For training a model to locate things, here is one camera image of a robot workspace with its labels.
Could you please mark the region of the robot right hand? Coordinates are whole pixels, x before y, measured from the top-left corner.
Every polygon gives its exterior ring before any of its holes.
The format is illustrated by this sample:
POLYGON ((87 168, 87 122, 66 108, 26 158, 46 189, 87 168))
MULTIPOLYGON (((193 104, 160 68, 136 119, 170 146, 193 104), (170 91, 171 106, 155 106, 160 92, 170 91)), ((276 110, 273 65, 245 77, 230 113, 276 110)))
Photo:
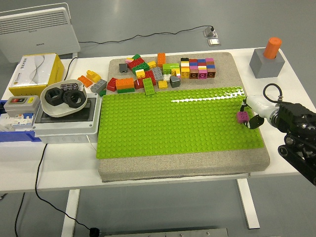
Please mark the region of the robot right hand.
POLYGON ((243 112, 246 107, 251 108, 257 113, 249 121, 243 122, 246 127, 256 129, 264 123, 265 119, 267 119, 271 126, 276 127, 279 106, 275 103, 268 101, 263 95, 251 95, 243 99, 240 112, 243 112))

